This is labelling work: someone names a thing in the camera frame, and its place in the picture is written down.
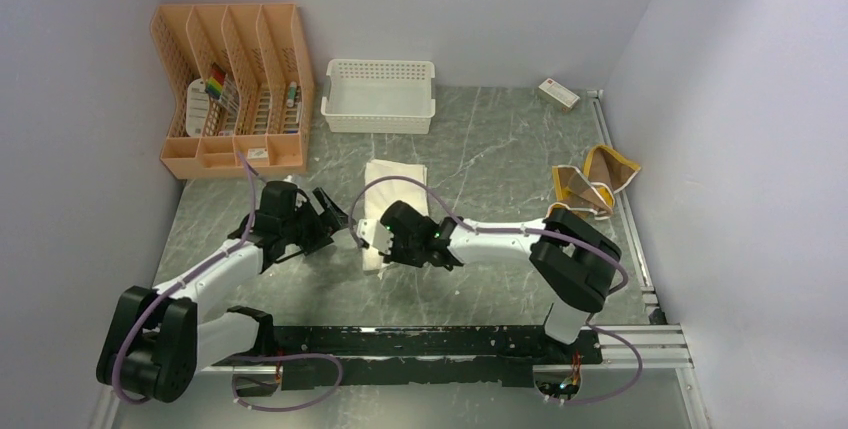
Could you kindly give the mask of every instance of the orange plastic organizer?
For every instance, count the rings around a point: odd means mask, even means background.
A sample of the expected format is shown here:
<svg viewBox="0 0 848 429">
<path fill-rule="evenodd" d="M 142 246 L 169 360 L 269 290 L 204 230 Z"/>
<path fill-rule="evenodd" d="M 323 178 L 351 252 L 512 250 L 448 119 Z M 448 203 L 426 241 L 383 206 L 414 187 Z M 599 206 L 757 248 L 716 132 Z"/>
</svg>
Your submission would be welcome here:
<svg viewBox="0 0 848 429">
<path fill-rule="evenodd" d="M 315 83 L 297 6 L 163 5 L 150 32 L 174 91 L 176 110 L 160 158 L 176 177 L 243 176 L 236 151 L 261 174 L 306 171 Z M 235 80 L 238 116 L 211 104 L 203 132 L 189 137 L 186 91 L 209 77 L 213 62 Z M 301 90 L 299 119 L 285 107 L 292 81 Z M 233 135 L 218 135 L 224 128 Z"/>
</svg>

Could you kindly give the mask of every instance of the folded towel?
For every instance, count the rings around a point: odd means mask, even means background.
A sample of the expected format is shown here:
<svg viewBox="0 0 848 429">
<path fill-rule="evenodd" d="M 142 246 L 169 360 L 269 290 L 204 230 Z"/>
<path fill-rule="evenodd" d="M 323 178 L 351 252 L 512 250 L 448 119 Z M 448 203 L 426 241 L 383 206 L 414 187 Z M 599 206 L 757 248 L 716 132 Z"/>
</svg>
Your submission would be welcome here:
<svg viewBox="0 0 848 429">
<path fill-rule="evenodd" d="M 421 164 L 374 159 L 365 164 L 365 184 L 384 176 L 406 176 L 427 184 L 427 167 Z M 395 201 L 404 201 L 423 215 L 427 210 L 427 193 L 424 189 L 406 181 L 385 181 L 365 192 L 365 218 L 380 219 Z M 376 249 L 363 249 L 362 270 L 374 273 L 383 268 L 383 257 Z"/>
<path fill-rule="evenodd" d="M 607 219 L 615 207 L 615 194 L 627 187 L 641 168 L 615 149 L 599 144 L 589 150 L 582 171 L 575 166 L 553 167 L 558 201 L 553 205 L 583 217 L 592 214 Z"/>
</svg>

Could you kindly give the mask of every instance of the robotic arm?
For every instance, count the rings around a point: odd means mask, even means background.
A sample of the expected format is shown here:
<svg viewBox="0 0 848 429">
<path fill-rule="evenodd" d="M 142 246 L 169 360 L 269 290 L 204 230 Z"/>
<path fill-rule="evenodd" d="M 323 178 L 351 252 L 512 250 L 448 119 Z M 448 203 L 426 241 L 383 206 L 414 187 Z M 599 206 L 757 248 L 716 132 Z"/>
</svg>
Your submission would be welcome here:
<svg viewBox="0 0 848 429">
<path fill-rule="evenodd" d="M 587 318 L 604 307 L 615 269 L 595 254 L 547 236 L 532 235 L 527 229 L 545 229 L 579 239 L 613 259 L 621 257 L 618 246 L 588 223 L 563 208 L 548 217 L 522 223 L 482 223 L 463 220 L 474 228 L 460 226 L 450 217 L 441 224 L 418 213 L 403 201 L 386 210 L 380 221 L 361 220 L 357 232 L 366 244 L 383 255 L 384 262 L 415 267 L 425 263 L 452 270 L 473 262 L 511 261 L 529 263 L 557 294 L 545 321 L 545 333 L 571 344 Z"/>
<path fill-rule="evenodd" d="M 271 315 L 233 307 L 227 314 L 198 325 L 226 293 L 279 261 L 289 245 L 311 254 L 333 242 L 332 235 L 347 227 L 348 219 L 322 189 L 313 197 L 323 209 L 319 214 L 309 196 L 297 185 L 271 181 L 262 191 L 253 228 L 243 245 L 238 240 L 247 224 L 213 253 L 226 257 L 206 272 L 185 283 L 192 269 L 152 289 L 131 287 L 115 309 L 106 342 L 97 364 L 97 380 L 111 384 L 112 370 L 121 344 L 156 297 L 174 284 L 180 290 L 160 304 L 132 341 L 121 367 L 121 385 L 132 392 L 164 402 L 178 398 L 194 374 L 233 354 L 273 354 L 276 350 Z"/>
</svg>

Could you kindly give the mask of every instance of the table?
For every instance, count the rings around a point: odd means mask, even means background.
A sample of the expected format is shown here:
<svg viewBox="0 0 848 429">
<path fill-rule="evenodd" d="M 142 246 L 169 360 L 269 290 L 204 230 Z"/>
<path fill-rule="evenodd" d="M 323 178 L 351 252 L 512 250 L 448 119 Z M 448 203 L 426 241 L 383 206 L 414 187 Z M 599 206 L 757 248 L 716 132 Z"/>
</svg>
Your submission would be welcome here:
<svg viewBox="0 0 848 429">
<path fill-rule="evenodd" d="M 313 108 L 309 172 L 299 183 L 323 187 L 347 210 L 364 184 L 372 158 L 425 164 L 428 184 L 460 215 L 510 222 L 544 215 L 554 201 L 551 166 L 581 166 L 602 143 L 585 93 L 569 113 L 536 97 L 532 88 L 441 87 L 428 135 L 334 134 Z M 186 183 L 155 283 L 189 269 L 217 249 L 249 209 L 245 179 Z M 443 213 L 430 204 L 434 219 Z M 356 216 L 361 215 L 361 208 Z M 595 322 L 647 324 L 645 304 L 620 206 L 592 223 L 622 250 L 631 283 L 610 297 Z M 346 231 L 336 244 L 276 265 L 230 293 L 209 318 L 245 305 L 274 316 L 276 325 L 541 324 L 555 295 L 529 265 L 492 262 L 448 272 L 396 266 L 364 275 Z"/>
</svg>

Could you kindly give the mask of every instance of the marble table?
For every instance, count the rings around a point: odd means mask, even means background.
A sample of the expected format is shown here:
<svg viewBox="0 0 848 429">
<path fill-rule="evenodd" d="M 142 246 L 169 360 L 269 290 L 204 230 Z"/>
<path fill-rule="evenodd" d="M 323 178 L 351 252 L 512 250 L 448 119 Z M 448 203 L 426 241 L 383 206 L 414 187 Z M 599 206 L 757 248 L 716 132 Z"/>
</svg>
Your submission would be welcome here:
<svg viewBox="0 0 848 429">
<path fill-rule="evenodd" d="M 530 88 L 437 87 L 436 104 L 428 135 L 333 134 L 316 100 L 309 172 L 298 182 L 307 189 L 323 187 L 347 210 L 372 158 L 425 164 L 429 185 L 460 215 L 521 221 L 541 217 L 554 201 L 552 165 L 582 165 L 588 149 L 602 142 L 586 97 L 564 114 Z M 245 179 L 188 181 L 155 282 L 218 248 L 247 213 L 248 195 Z M 432 202 L 430 213 L 436 220 L 444 216 Z M 620 208 L 593 225 L 621 247 L 631 279 L 595 322 L 647 324 Z M 364 275 L 349 234 L 339 232 L 335 240 L 238 287 L 209 318 L 245 305 L 272 314 L 277 325 L 540 324 L 555 297 L 529 265 L 492 262 L 453 272 L 396 266 L 382 277 Z"/>
</svg>

